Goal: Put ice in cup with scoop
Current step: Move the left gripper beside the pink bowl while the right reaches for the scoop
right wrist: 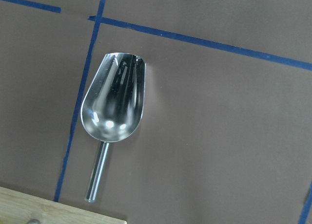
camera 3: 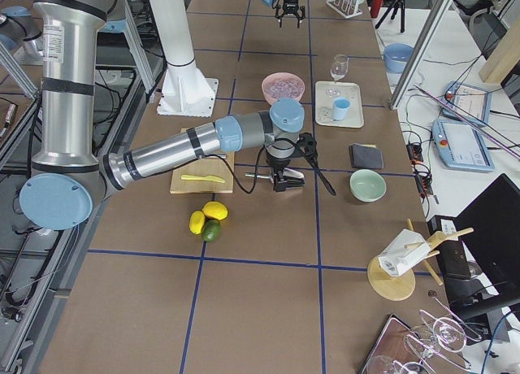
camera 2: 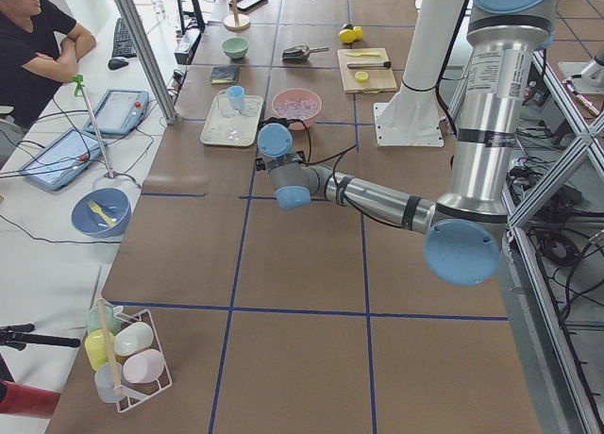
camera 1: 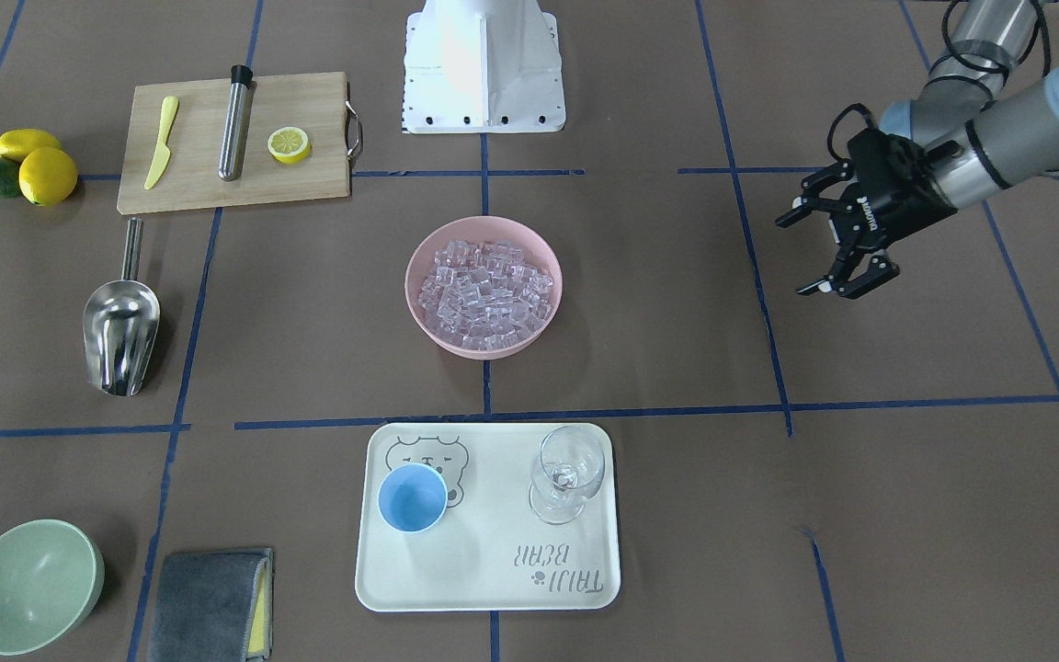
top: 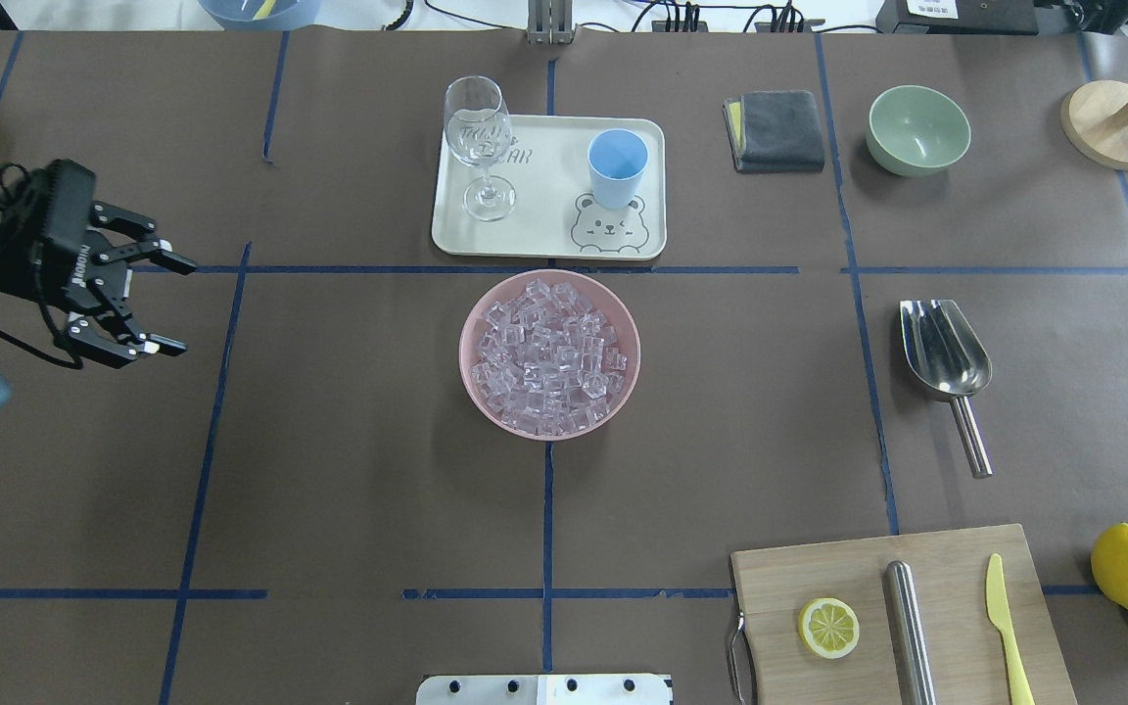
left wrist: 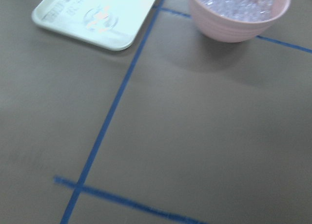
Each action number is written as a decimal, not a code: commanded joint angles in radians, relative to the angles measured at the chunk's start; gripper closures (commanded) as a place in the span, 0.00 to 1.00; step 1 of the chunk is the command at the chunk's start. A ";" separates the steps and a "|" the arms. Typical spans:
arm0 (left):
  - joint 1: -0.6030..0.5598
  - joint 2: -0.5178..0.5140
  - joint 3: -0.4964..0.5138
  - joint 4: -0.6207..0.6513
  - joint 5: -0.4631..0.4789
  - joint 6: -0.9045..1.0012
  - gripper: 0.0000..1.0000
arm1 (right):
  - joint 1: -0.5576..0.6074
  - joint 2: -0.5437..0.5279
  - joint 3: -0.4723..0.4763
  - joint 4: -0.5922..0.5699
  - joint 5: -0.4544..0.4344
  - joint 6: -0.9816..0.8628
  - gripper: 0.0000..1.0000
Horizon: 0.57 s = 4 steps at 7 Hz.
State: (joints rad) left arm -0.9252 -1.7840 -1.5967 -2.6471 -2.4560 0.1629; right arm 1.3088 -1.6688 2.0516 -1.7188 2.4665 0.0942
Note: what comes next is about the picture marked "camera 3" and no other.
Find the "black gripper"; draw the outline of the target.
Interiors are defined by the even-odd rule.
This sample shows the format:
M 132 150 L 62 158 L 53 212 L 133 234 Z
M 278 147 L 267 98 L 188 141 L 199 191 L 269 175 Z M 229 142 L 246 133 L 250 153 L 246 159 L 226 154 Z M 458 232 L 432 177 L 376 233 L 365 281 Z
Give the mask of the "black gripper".
M 280 28 L 283 25 L 283 18 L 287 15 L 294 16 L 297 19 L 297 28 L 300 28 L 302 20 L 305 19 L 305 7 L 299 4 L 299 0 L 276 0 L 275 18 Z
M 305 186 L 304 175 L 288 168 L 294 156 L 300 155 L 288 141 L 276 141 L 266 147 L 266 162 L 271 169 L 271 181 L 275 192 Z

